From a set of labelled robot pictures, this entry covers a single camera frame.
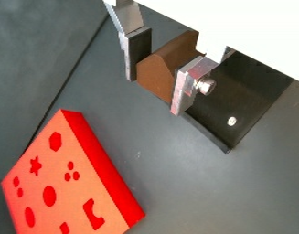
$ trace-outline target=white panel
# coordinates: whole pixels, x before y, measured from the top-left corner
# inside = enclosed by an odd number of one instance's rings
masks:
[[[299,1],[137,0],[299,80]]]

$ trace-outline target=metal bracket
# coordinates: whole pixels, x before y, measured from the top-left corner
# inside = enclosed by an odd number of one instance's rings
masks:
[[[136,63],[150,53],[150,28],[144,26],[137,3],[132,0],[104,0],[118,32],[124,52],[125,78],[136,79]]]
[[[224,61],[233,52],[232,49],[225,49],[221,61]],[[199,91],[204,95],[212,92],[216,82],[209,78],[208,74],[219,64],[220,63],[207,56],[199,56],[177,71],[171,104],[172,114],[180,115],[192,106],[195,94]]]

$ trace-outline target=circular hole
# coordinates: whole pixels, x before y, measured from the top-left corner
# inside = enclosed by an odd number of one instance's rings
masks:
[[[68,162],[66,168],[68,168],[68,170],[73,170],[73,168],[74,168],[73,162]]]
[[[78,180],[78,172],[74,172],[74,173],[73,173],[73,179],[74,179],[74,180]]]

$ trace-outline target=screw head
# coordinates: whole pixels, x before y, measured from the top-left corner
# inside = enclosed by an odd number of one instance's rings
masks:
[[[236,123],[236,118],[232,116],[232,117],[229,117],[227,124],[228,124],[228,126],[232,127],[235,125],[235,123]]]
[[[196,84],[196,88],[205,96],[212,92],[215,86],[216,82],[211,78],[203,78]]]

